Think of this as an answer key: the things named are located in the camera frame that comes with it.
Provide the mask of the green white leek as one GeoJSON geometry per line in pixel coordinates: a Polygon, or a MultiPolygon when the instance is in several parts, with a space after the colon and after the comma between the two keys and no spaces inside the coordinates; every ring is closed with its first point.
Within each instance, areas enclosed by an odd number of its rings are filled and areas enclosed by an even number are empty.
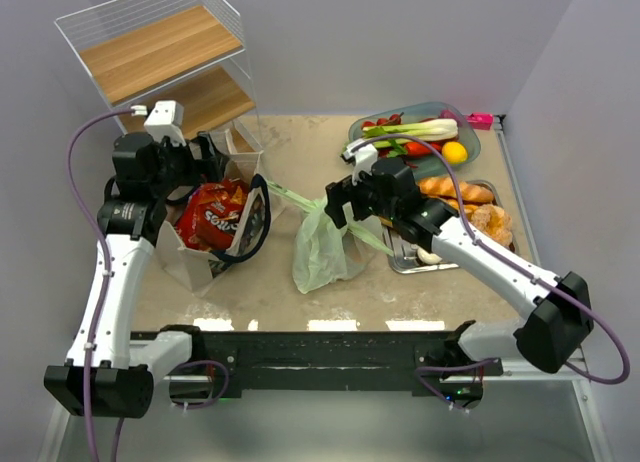
{"type": "Polygon", "coordinates": [[[396,146],[402,147],[409,142],[407,139],[401,139],[401,135],[415,137],[424,142],[440,143],[455,139],[458,134],[457,122],[451,118],[444,118],[409,124],[364,126],[360,135],[355,136],[350,142],[360,138],[371,140],[380,137],[380,140],[373,142],[377,150],[394,150],[396,146]]]}

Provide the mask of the brown chip bag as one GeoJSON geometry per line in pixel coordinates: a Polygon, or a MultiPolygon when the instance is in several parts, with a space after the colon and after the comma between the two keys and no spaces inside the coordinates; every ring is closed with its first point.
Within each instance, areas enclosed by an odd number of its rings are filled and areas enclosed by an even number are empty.
{"type": "Polygon", "coordinates": [[[248,195],[249,186],[241,179],[225,178],[221,182],[201,185],[175,224],[176,233],[189,249],[228,249],[248,195]]]}

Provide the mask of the orange carrot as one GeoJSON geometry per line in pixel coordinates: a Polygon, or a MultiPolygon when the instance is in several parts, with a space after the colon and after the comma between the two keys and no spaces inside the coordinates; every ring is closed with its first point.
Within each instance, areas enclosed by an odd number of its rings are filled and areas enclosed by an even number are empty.
{"type": "Polygon", "coordinates": [[[424,143],[411,141],[404,145],[404,150],[405,156],[410,158],[420,158],[431,155],[433,150],[440,153],[442,151],[442,147],[443,145],[439,143],[432,143],[429,146],[426,146],[424,143]]]}

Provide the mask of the long bread loaf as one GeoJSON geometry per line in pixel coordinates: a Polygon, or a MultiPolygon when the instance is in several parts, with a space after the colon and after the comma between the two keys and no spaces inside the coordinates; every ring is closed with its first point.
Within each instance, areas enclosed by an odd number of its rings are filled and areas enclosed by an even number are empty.
{"type": "Polygon", "coordinates": [[[450,177],[428,177],[417,182],[420,191],[428,196],[456,198],[458,195],[464,202],[472,204],[491,203],[494,200],[493,193],[476,184],[459,181],[457,185],[450,177]]]}

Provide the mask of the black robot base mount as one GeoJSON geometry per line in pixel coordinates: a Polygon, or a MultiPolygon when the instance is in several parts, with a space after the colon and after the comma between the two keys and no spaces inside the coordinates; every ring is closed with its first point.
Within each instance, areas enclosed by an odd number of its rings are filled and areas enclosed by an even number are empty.
{"type": "Polygon", "coordinates": [[[170,371],[176,402],[254,391],[441,393],[469,404],[498,360],[474,362],[458,346],[460,330],[435,332],[192,331],[196,366],[170,371]]]}

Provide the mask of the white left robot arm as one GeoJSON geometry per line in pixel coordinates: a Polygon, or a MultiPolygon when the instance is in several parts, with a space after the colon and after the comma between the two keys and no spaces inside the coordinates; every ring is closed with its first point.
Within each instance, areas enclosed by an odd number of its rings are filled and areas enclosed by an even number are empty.
{"type": "Polygon", "coordinates": [[[115,174],[89,220],[98,231],[97,258],[85,313],[61,365],[44,375],[49,393],[74,416],[140,418],[154,387],[178,367],[206,358],[203,332],[169,325],[139,351],[130,348],[139,289],[180,187],[194,187],[215,165],[194,158],[183,137],[134,132],[114,142],[115,174]]]}

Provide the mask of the large sugared cruller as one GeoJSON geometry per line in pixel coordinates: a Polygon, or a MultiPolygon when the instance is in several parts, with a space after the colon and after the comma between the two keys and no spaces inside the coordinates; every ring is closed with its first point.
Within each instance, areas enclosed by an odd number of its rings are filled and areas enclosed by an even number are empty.
{"type": "Polygon", "coordinates": [[[502,208],[493,204],[484,204],[471,216],[471,224],[494,242],[508,248],[513,241],[512,218],[502,208]]]}

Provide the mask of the beige canvas tote bag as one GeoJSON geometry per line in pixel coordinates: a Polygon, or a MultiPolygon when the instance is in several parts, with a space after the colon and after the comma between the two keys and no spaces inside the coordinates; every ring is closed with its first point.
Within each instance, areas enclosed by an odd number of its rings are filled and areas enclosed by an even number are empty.
{"type": "Polygon", "coordinates": [[[255,255],[283,210],[268,192],[262,146],[238,123],[208,133],[229,157],[219,182],[205,182],[168,209],[156,245],[161,268],[193,293],[255,255]]]}

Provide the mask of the green avocado print bag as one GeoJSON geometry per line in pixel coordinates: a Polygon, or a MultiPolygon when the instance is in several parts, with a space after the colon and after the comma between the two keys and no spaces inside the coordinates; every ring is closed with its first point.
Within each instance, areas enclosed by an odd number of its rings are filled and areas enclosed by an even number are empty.
{"type": "Polygon", "coordinates": [[[308,294],[336,281],[355,278],[377,252],[391,256],[381,230],[357,222],[347,213],[347,225],[337,228],[326,214],[327,199],[307,199],[269,181],[269,192],[296,206],[303,218],[295,237],[292,277],[299,292],[308,294]]]}

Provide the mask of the yellow lemon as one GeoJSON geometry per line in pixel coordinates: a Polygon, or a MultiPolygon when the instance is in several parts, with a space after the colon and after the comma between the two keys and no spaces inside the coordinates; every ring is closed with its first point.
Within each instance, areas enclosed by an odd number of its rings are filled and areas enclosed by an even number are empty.
{"type": "Polygon", "coordinates": [[[458,141],[446,142],[441,151],[444,159],[451,165],[459,165],[468,160],[468,151],[463,144],[458,141]]]}

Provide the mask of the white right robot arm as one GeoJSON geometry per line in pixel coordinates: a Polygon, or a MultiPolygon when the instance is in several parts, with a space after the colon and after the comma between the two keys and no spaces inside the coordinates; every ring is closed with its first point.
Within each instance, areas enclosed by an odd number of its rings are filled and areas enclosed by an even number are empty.
{"type": "Polygon", "coordinates": [[[381,159],[369,172],[329,184],[326,194],[325,211],[337,227],[346,224],[346,205],[356,220],[382,217],[404,240],[466,270],[517,312],[512,321],[458,328],[455,350],[462,359],[522,357],[556,373],[592,331],[583,312],[590,305],[588,287],[580,276],[559,277],[466,227],[462,212],[423,194],[401,161],[381,159]]]}

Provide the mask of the pink plastic clip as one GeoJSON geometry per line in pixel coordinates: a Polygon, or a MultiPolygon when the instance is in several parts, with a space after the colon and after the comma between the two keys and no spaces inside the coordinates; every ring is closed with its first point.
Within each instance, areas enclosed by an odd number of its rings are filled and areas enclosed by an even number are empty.
{"type": "Polygon", "coordinates": [[[466,116],[466,121],[474,130],[490,130],[494,123],[494,116],[489,113],[474,112],[466,116]]]}

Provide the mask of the metal pastry tray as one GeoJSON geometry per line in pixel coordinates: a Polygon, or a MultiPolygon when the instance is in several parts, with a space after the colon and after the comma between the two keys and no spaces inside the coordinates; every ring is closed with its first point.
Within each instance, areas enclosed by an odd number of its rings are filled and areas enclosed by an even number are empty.
{"type": "MultiPolygon", "coordinates": [[[[516,255],[520,254],[518,244],[513,231],[513,218],[506,212],[498,195],[497,189],[489,181],[477,179],[470,181],[470,184],[478,185],[492,193],[493,199],[490,205],[500,207],[506,214],[505,227],[509,230],[511,236],[508,239],[510,244],[507,248],[516,255]]],[[[403,240],[389,224],[383,223],[383,241],[388,248],[392,250],[392,255],[388,257],[390,267],[397,273],[408,275],[415,273],[434,272],[448,269],[458,269],[454,263],[441,260],[437,264],[426,264],[418,257],[418,246],[403,240]]]]}

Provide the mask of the white frosted donut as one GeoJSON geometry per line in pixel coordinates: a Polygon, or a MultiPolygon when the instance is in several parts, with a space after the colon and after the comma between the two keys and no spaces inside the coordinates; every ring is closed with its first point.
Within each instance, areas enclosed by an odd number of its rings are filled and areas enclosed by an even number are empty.
{"type": "Polygon", "coordinates": [[[425,265],[438,265],[442,262],[442,258],[435,253],[430,253],[423,248],[416,250],[417,259],[425,265]]]}

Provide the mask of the clear teal produce container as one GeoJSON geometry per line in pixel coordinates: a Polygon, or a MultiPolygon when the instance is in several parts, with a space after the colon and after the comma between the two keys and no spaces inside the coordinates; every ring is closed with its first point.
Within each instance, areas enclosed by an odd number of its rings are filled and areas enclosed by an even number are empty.
{"type": "Polygon", "coordinates": [[[373,146],[381,158],[400,158],[417,179],[445,175],[436,157],[444,156],[453,168],[473,162],[481,143],[466,116],[443,102],[426,102],[363,117],[348,131],[348,141],[390,135],[373,146]]]}

